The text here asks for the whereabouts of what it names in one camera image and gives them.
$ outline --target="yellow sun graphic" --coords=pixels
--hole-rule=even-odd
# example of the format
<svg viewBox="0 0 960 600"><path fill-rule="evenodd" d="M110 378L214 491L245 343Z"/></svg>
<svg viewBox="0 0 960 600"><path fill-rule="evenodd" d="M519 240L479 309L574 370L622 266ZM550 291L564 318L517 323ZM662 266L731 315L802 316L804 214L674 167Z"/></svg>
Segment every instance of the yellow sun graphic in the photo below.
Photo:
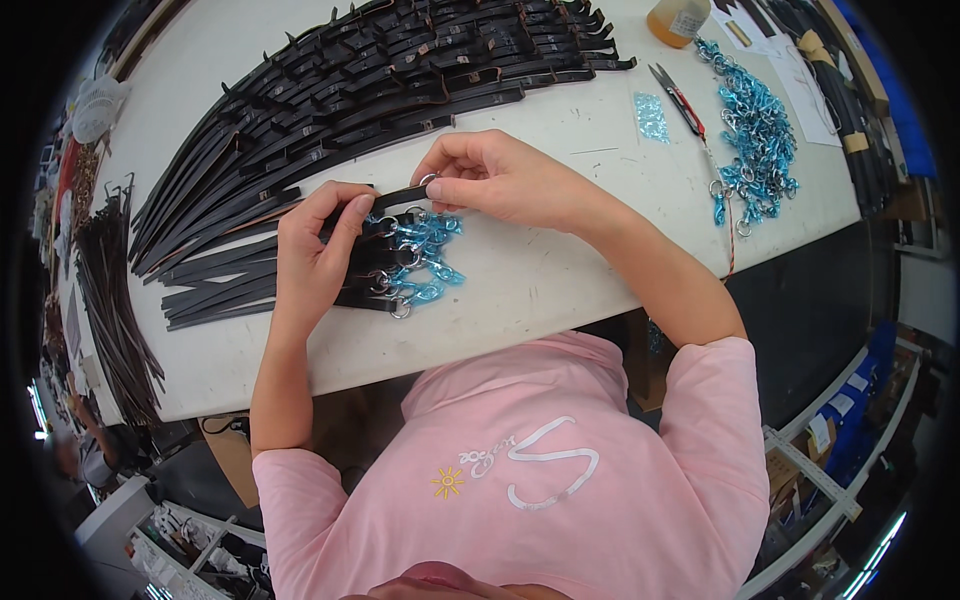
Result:
<svg viewBox="0 0 960 600"><path fill-rule="evenodd" d="M431 479L430 483L439 483L440 489L437 490L437 493L433 494L433 496L437 497L442 492L444 494L444 500L446 500L446 496L450 493L451 490L453 490L453 493L460 495L460 492L457 491L457 486L454 484L464 483L462 479L457 479L457 475L464 472L464 470L460 469L455 473L452 472L453 467L447 467L446 473L444 473L444 470L442 468L438 468L437 470L440 472L440 479Z"/></svg>

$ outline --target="leather strap bundle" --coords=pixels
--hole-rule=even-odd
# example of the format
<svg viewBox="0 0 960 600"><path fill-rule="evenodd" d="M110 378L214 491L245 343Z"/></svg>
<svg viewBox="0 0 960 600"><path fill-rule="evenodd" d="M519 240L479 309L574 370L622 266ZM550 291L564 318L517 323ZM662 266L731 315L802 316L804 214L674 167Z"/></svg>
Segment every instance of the leather strap bundle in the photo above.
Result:
<svg viewBox="0 0 960 600"><path fill-rule="evenodd" d="M93 344L124 421L154 425L159 423L159 401L151 378L162 391L164 374L136 325L127 288L125 252L132 186L131 178L125 189L116 188L116 194L108 196L107 206L75 231L80 251L77 281Z"/></svg>
<svg viewBox="0 0 960 600"><path fill-rule="evenodd" d="M835 36L815 8L800 0L770 0L769 4L778 24L809 60L808 67L827 98L843 141L861 216L877 214L897 185L897 167L863 83L854 80L851 88L837 69Z"/></svg>
<svg viewBox="0 0 960 600"><path fill-rule="evenodd" d="M633 68L611 30L589 0L373 0L341 18L334 9L329 23L288 34L247 77L222 84L133 219L133 272L166 285L194 277L190 294L164 299L172 328L269 310L236 299L272 292L258 252L276 247L226 263L191 258L276 228L301 200L289 186L327 168L453 126L457 113L518 102L528 89ZM224 269L242 281L209 281ZM394 310L366 300L345 301Z"/></svg>
<svg viewBox="0 0 960 600"><path fill-rule="evenodd" d="M427 231L424 222L428 219L442 219L441 225L447 225L447 230L459 232L456 217L432 215L421 209L383 217L384 210L391 206L425 198L426 184L423 184L376 199L371 218L364 223L363 231L354 243L347 278L335 304L390 312L403 318L409 314L410 305L419 300L414 295L421 292L417 286L400 281L404 274L425 266L446 282L460 277L439 256L438 250L445 242L445 235L442 235L443 239L437 239L434 232L431 239L414 242L397 234L399 231ZM324 220L324 228L320 231L322 241L329 239L340 210ZM276 229L276 224L277 221L263 223L251 231L271 231ZM218 277L230 279L211 280ZM190 288L163 298L161 308L170 322L168 331L269 312L274 309L272 298L276 294L276 237L185 260L158 279L164 285ZM425 287L434 294L427 300L442 292L437 284Z"/></svg>

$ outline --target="red handle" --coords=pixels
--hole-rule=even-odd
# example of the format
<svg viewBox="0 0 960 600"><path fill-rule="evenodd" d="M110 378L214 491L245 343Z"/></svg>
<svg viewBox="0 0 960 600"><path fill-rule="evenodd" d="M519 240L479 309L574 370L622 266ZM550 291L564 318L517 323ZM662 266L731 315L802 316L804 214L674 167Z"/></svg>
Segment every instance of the red handle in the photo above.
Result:
<svg viewBox="0 0 960 600"><path fill-rule="evenodd" d="M684 94L680 91L678 87L675 86L673 88L673 91L677 92L677 97L680 98L680 101L684 103L684 107L686 107L687 111L690 113L690 116L693 117L693 120L696 121L697 132L700 134L701 137L703 137L706 134L707 130L704 128L704 124L700 122L700 117L698 117L697 113L693 111L693 107L686 100L686 98L684 97Z"/></svg>

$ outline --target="hand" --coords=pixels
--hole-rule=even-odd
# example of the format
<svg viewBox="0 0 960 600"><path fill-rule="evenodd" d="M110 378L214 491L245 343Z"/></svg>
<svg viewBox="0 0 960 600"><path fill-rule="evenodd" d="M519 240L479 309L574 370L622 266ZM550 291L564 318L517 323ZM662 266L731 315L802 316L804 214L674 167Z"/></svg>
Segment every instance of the hand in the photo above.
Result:
<svg viewBox="0 0 960 600"><path fill-rule="evenodd" d="M306 341L340 294L353 242L376 192L359 183L327 181L276 228L276 308L271 333ZM349 201L324 245L318 234L338 204Z"/></svg>
<svg viewBox="0 0 960 600"><path fill-rule="evenodd" d="M585 177L500 130L446 133L414 172L434 210L476 208L522 225L576 232L598 203L619 203Z"/></svg>

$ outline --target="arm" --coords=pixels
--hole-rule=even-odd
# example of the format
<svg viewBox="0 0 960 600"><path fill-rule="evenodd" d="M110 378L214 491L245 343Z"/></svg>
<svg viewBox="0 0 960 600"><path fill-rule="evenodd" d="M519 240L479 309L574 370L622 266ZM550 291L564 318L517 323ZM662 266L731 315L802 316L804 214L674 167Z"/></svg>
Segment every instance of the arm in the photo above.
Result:
<svg viewBox="0 0 960 600"><path fill-rule="evenodd" d="M90 414L90 411L84 404L84 400L77 394L72 372L66 375L66 384L70 389L70 398L67 399L66 403L67 408L77 416L77 419L84 424L86 430L89 431L93 439L97 441L97 445L100 446L100 450L104 453L104 460L107 461L107 465L111 468L116 468L118 460L116 449L113 447L107 432L103 430L100 423Z"/></svg>
<svg viewBox="0 0 960 600"><path fill-rule="evenodd" d="M592 245L678 348L747 337L727 289L696 258L614 196L506 133L442 135L413 180L428 173L440 175L427 186L437 210L477 208Z"/></svg>
<svg viewBox="0 0 960 600"><path fill-rule="evenodd" d="M250 407L254 458L264 450L311 447L313 402L307 388L306 339L340 293L373 193L366 185L328 181L280 219L276 307ZM324 219L348 200L324 246L318 237Z"/></svg>

